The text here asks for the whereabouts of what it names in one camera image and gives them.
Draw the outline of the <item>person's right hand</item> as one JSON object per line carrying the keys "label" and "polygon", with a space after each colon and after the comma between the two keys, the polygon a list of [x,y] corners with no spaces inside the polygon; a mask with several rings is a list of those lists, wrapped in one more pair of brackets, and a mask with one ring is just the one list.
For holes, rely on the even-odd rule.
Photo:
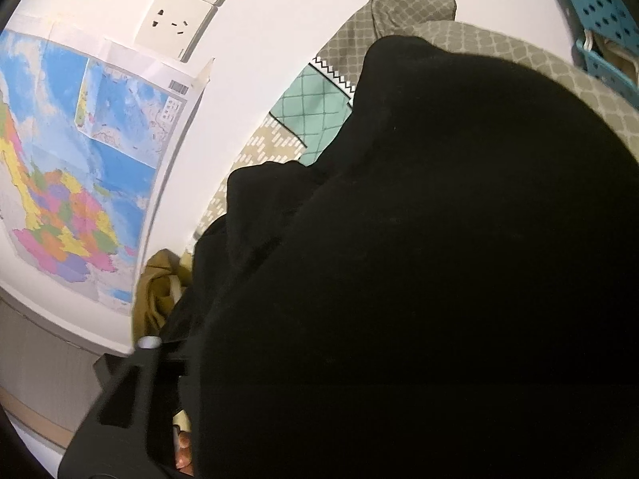
{"label": "person's right hand", "polygon": [[173,426],[175,440],[175,468],[187,476],[194,476],[191,434],[179,426]]}

